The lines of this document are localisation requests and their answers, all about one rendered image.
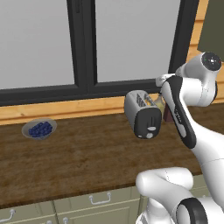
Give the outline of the toasted bread slice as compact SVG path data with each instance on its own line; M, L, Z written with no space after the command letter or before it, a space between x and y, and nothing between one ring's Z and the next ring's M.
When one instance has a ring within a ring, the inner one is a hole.
M144 100L148 106L156 107L155 102L148 95L144 97Z

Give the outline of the pale green cupboard door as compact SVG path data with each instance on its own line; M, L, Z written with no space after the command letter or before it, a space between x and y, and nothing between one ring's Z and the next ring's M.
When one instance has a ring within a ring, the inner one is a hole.
M61 213L58 215L59 224L63 218L68 218L68 224L135 224L137 208L121 206L118 208L88 209L86 211Z

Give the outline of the pile of blueberries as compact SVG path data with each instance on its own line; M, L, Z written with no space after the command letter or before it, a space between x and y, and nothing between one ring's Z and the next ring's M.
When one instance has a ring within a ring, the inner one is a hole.
M32 137L45 137L52 132L53 126L49 122L39 122L29 129Z

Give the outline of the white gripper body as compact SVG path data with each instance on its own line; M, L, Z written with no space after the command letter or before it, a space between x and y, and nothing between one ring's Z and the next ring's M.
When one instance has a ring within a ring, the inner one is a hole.
M163 75L157 77L156 78L156 86L161 87L164 84L164 82L172 76L174 76L174 73L163 74Z

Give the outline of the dark brown block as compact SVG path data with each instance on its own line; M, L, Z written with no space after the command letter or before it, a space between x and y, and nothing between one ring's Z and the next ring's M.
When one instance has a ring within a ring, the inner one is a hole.
M164 108L164 121L167 123L172 123L173 119L172 119L172 114L168 108L168 105L165 105Z

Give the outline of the silver and black toaster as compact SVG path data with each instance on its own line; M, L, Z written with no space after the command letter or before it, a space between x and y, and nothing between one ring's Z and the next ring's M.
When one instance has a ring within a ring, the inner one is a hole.
M124 113L129 121L134 134L138 138L151 139L160 131L162 113L158 106L148 106L144 97L148 95L143 90L133 90L126 94L124 99Z

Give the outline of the grey bowl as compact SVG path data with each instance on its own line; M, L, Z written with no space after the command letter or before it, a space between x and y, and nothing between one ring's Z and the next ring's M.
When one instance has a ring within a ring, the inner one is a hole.
M52 125L52 132L44 137L32 137L29 134L29 129L38 123L44 123L44 122L49 122ZM40 118L40 119L34 119L34 120L26 123L22 128L22 134L27 138L36 139L36 140L44 140L44 139L48 138L56 129L57 129L57 123L53 119Z

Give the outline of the dark olive wall cupboard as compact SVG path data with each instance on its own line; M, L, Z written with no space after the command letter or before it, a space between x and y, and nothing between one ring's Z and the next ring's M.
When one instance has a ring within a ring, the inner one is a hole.
M198 50L217 54L224 62L224 0L209 0Z

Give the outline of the black window frame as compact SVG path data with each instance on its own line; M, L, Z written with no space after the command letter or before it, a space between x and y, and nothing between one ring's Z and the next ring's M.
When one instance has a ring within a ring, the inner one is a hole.
M66 0L72 39L74 84L0 90L0 107L45 102L64 102L126 95L142 89L160 91L154 79L98 80L95 29L95 0ZM174 39L165 71L170 74L186 62L199 0L180 0Z

